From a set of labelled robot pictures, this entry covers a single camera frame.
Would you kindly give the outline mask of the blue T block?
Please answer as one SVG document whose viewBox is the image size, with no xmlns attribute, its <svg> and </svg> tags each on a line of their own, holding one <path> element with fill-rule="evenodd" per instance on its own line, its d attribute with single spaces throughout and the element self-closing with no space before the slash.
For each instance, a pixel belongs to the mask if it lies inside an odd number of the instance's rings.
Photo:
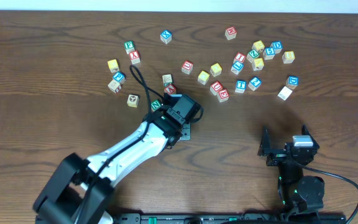
<svg viewBox="0 0 358 224">
<path fill-rule="evenodd" d="M 246 81 L 244 80 L 237 80 L 236 81 L 236 87 L 235 87 L 235 92 L 236 93 L 244 93 L 246 90 Z"/>
</svg>

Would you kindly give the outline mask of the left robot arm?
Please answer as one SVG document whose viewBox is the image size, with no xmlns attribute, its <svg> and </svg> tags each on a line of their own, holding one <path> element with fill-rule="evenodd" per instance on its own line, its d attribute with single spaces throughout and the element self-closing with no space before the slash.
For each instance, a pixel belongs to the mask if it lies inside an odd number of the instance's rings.
<svg viewBox="0 0 358 224">
<path fill-rule="evenodd" d="M 197 122 L 203 107 L 188 95 L 163 97 L 139 127 L 116 145 L 82 159 L 64 158 L 33 204 L 45 223 L 113 223 L 106 211 L 115 186 L 147 159 L 174 146 L 184 125 Z"/>
</svg>

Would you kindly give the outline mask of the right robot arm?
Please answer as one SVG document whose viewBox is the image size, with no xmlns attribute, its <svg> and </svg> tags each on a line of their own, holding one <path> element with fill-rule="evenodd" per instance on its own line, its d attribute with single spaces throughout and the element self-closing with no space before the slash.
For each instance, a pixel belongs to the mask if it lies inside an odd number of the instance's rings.
<svg viewBox="0 0 358 224">
<path fill-rule="evenodd" d="M 257 155 L 266 158 L 267 166 L 278 167 L 278 194 L 284 204 L 278 216 L 281 221 L 288 222 L 295 215 L 317 213 L 323 208 L 324 180 L 303 173 L 318 149 L 319 144 L 306 126 L 281 149 L 271 146 L 268 130 L 263 129 Z"/>
</svg>

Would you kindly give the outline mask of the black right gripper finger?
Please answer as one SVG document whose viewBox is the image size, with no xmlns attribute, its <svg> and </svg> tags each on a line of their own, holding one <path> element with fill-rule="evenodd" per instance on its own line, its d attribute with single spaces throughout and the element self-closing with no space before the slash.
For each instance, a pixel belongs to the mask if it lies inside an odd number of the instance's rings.
<svg viewBox="0 0 358 224">
<path fill-rule="evenodd" d="M 266 127 L 263 127 L 262 140 L 259 146 L 259 155 L 269 155 L 271 151 L 269 133 Z"/>
<path fill-rule="evenodd" d="M 302 140 L 301 140 L 302 145 L 317 145 L 318 144 L 315 141 L 315 139 L 313 138 L 313 136 L 310 134 L 310 132 L 305 124 L 302 126 L 301 133 L 302 133 Z"/>
</svg>

